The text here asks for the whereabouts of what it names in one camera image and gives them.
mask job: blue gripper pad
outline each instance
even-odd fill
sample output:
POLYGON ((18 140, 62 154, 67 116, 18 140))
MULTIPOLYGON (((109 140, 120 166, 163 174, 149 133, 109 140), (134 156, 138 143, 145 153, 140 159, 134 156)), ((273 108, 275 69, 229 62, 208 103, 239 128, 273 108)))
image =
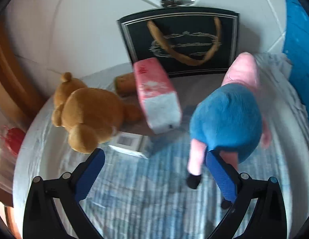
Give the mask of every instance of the blue gripper pad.
POLYGON ((100 148, 96 148, 89 156, 89 158, 84 163, 80 163, 78 167, 74 170, 73 175, 76 173, 77 170, 79 172, 82 171, 82 174, 75 183, 74 196, 77 202, 87 197, 104 164, 105 153, 100 148))
POLYGON ((237 185, 239 183, 237 179, 232 179, 230 176, 230 169, 233 167, 225 163, 219 153, 213 150, 206 153, 205 161, 224 198, 233 203, 237 197, 237 185))

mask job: teddy bear leg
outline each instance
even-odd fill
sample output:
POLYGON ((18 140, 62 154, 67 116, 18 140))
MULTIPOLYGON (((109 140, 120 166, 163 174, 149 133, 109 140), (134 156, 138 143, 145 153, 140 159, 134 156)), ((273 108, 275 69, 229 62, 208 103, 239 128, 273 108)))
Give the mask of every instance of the teddy bear leg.
POLYGON ((63 112, 65 103, 61 103, 56 109, 53 111, 51 116, 51 121, 55 127, 60 127, 62 125, 61 114, 63 112))
POLYGON ((75 151, 89 154, 98 146, 98 136, 93 128, 80 123, 70 130, 68 143, 75 151))
POLYGON ((133 104, 125 104, 124 105, 124 116, 125 121, 134 122, 141 120, 143 117, 141 109, 139 109, 136 105, 133 104))
POLYGON ((115 127, 104 125, 101 129, 96 130, 98 136, 98 143, 104 143, 111 139, 112 136, 116 135, 117 130, 115 127))

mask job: bed sheet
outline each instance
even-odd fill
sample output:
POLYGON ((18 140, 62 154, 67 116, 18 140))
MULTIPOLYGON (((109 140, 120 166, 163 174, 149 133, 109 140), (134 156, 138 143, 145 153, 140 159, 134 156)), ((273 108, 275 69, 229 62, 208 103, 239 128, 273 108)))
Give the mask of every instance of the bed sheet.
MULTIPOLYGON (((288 229, 296 231, 309 214, 309 123, 293 87, 286 79, 290 65, 282 55, 256 56, 260 66, 262 96, 259 104, 268 120, 273 141, 267 150, 258 147, 239 166, 254 179, 278 178, 283 192, 288 229), (296 205, 302 195, 302 205, 296 205)), ((131 71, 123 64, 87 76, 90 87, 113 89, 111 80, 131 71)), ((189 150, 188 122, 195 105, 221 85, 223 74, 172 79, 184 110, 180 128, 152 137, 150 159, 113 151, 107 144, 106 163, 87 199, 81 201, 88 218, 104 238, 206 238, 221 221, 222 195, 211 174, 204 170, 197 190, 185 184, 189 150)), ((58 178, 87 159, 67 144, 63 128, 53 127, 48 100, 32 123, 20 150, 14 176, 15 220, 20 232, 32 178, 58 178)), ((140 130, 141 125, 132 130, 140 130)), ((252 200, 238 229, 241 234, 253 212, 252 200)), ((55 200, 66 231, 76 237, 61 204, 55 200)))

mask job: brown plush toy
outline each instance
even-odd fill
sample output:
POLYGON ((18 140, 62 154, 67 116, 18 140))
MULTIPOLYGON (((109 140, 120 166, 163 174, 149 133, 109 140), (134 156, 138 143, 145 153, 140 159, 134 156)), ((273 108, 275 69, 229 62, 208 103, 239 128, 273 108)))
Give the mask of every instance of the brown plush toy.
POLYGON ((51 120, 69 132, 68 143, 81 153, 91 153, 98 145, 110 140, 124 121, 142 118, 141 110, 125 104, 116 94, 87 87, 66 72, 54 94, 55 110, 51 120))

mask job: pink and white box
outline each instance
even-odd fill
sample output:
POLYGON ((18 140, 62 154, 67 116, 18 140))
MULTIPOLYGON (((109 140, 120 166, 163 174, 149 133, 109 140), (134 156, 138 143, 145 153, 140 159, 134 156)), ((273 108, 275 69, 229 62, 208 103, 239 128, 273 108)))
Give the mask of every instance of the pink and white box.
POLYGON ((133 68, 139 102, 152 131, 160 134, 179 127, 179 98, 157 58, 138 61, 133 68))

